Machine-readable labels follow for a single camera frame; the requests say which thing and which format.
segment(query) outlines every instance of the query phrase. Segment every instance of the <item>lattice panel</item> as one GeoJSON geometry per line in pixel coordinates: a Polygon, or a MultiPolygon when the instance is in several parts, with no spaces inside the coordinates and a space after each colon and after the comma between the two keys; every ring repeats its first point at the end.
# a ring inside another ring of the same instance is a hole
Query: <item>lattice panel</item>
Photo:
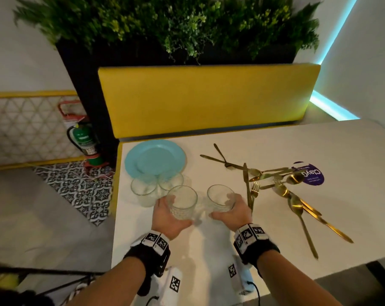
{"type": "MultiPolygon", "coordinates": [[[[76,96],[0,99],[0,165],[78,157],[66,137],[59,102],[76,96]]],[[[79,104],[66,109],[85,114],[79,104]]]]}

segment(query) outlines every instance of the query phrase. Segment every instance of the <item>hand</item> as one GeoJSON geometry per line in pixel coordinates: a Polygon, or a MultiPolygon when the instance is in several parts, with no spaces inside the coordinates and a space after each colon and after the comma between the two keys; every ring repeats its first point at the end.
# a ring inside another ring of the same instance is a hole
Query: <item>hand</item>
{"type": "Polygon", "coordinates": [[[167,200],[174,200],[175,196],[162,197],[156,201],[153,211],[153,224],[151,229],[158,231],[170,240],[176,238],[182,230],[192,225],[192,220],[178,220],[170,212],[167,200]]]}
{"type": "Polygon", "coordinates": [[[233,232],[245,224],[252,223],[252,211],[240,194],[235,194],[235,206],[230,211],[214,211],[210,213],[210,217],[222,221],[233,232]]]}

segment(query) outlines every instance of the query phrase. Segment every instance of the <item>purple sticker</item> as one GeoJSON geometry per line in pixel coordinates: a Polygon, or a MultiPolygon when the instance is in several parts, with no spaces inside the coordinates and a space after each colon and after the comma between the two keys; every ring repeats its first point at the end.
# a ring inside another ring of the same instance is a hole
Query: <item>purple sticker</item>
{"type": "Polygon", "coordinates": [[[307,164],[297,168],[297,170],[302,170],[302,169],[307,170],[302,173],[302,175],[305,177],[303,181],[304,183],[312,186],[319,186],[324,182],[324,176],[322,172],[314,165],[307,164]]]}

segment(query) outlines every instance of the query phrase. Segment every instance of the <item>green plant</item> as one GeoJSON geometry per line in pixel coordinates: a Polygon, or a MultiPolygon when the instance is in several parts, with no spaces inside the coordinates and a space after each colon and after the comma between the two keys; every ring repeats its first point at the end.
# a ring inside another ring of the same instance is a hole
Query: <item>green plant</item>
{"type": "Polygon", "coordinates": [[[318,47],[320,3],[293,14],[292,0],[17,0],[14,20],[38,27],[52,44],[73,40],[92,50],[98,39],[109,43],[144,37],[172,54],[185,50],[199,57],[205,45],[256,58],[271,44],[299,49],[318,47]]]}

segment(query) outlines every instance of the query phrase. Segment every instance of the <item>white table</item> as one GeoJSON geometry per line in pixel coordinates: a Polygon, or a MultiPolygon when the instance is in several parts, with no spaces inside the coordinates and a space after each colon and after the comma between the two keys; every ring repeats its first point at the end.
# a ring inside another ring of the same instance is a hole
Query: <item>white table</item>
{"type": "MultiPolygon", "coordinates": [[[[242,171],[226,169],[216,143],[232,163],[249,168],[272,169],[303,161],[316,166],[324,175],[320,186],[288,185],[289,189],[322,212],[324,219],[350,236],[354,244],[303,214],[319,254],[310,252],[298,217],[287,201],[271,189],[255,200],[253,219],[278,245],[295,266],[316,279],[385,257],[385,130],[366,120],[331,122],[260,130],[179,137],[177,143],[187,156],[183,171],[201,198],[213,184],[224,184],[246,199],[242,171]]],[[[124,158],[138,142],[124,143],[118,190],[112,267],[118,264],[129,245],[151,226],[152,208],[143,208],[130,190],[131,178],[124,169],[124,158]]],[[[230,284],[227,262],[234,252],[232,233],[202,214],[196,225],[183,231],[170,243],[168,266],[183,272],[179,305],[233,305],[256,298],[256,292],[237,296],[230,284]]],[[[251,269],[261,295],[269,293],[263,280],[251,269]]],[[[134,304],[142,305],[145,299],[134,304]]]]}

